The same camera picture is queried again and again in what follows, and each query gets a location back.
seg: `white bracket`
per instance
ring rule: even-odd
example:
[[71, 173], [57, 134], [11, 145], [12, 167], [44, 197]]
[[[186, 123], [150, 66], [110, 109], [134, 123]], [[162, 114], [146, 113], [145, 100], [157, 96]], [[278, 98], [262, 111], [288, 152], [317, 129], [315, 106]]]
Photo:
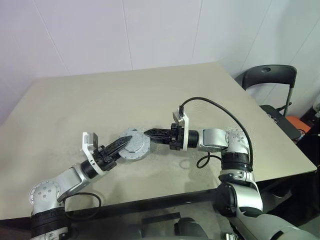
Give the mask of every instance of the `white bracket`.
[[83, 132], [82, 133], [82, 151], [88, 158], [89, 163], [93, 169], [100, 175], [103, 176], [106, 174], [94, 160], [92, 156], [93, 151], [98, 147], [98, 136], [95, 133]]
[[182, 150], [187, 151], [189, 139], [189, 118], [185, 113], [183, 113], [183, 116], [181, 116], [178, 109], [177, 111], [173, 112], [173, 119], [178, 126], [184, 128]]

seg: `metal disc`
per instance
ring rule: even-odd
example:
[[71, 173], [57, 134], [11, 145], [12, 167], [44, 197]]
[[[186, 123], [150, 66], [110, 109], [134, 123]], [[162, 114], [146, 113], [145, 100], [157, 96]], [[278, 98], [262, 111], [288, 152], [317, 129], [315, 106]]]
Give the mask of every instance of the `metal disc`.
[[29, 201], [33, 205], [34, 199], [36, 198], [46, 198], [50, 193], [56, 194], [54, 198], [56, 199], [60, 193], [60, 186], [57, 182], [52, 180], [46, 180], [35, 185], [29, 192]]
[[119, 155], [129, 161], [142, 159], [150, 150], [150, 138], [144, 129], [128, 128], [120, 137], [132, 136], [127, 146], [119, 151]]

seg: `robotic arm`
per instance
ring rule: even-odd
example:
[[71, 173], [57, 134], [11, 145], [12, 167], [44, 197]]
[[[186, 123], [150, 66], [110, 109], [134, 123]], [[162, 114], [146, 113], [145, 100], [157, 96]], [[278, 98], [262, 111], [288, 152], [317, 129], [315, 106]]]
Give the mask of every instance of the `robotic arm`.
[[[173, 119], [175, 123], [171, 129], [153, 128], [144, 132], [142, 138], [148, 137], [143, 143], [148, 145], [151, 140], [177, 151], [198, 148], [208, 154], [220, 152], [221, 184], [217, 188], [214, 205], [221, 215], [229, 219], [235, 233], [246, 240], [317, 239], [279, 217], [262, 213], [263, 203], [250, 162], [250, 145], [243, 129], [189, 130], [189, 119], [181, 107], [173, 113]], [[125, 134], [106, 147], [98, 147], [97, 135], [83, 133], [82, 150], [87, 160], [37, 184], [30, 191], [32, 240], [64, 240], [70, 237], [71, 222], [65, 212], [64, 199], [114, 168], [121, 151], [130, 142], [131, 148], [138, 150], [138, 157], [144, 156], [147, 153], [145, 146], [137, 143], [141, 136], [135, 136]]]

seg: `orange object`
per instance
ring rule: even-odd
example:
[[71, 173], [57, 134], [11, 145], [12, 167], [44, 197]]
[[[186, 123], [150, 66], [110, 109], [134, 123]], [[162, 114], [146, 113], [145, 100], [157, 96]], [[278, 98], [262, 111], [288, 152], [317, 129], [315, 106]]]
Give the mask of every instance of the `orange object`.
[[295, 126], [296, 129], [298, 129], [302, 135], [305, 135], [311, 127], [309, 127], [307, 124], [305, 124], [303, 121], [301, 121], [296, 116], [286, 116], [285, 117], [293, 126]]

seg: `white wall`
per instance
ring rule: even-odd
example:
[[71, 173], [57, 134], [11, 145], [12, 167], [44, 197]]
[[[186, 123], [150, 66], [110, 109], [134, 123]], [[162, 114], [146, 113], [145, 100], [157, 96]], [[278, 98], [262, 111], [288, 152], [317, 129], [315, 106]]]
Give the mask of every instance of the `white wall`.
[[[320, 94], [319, 0], [0, 0], [0, 123], [32, 79], [219, 61], [298, 70], [290, 114]], [[280, 107], [288, 88], [249, 90]]]

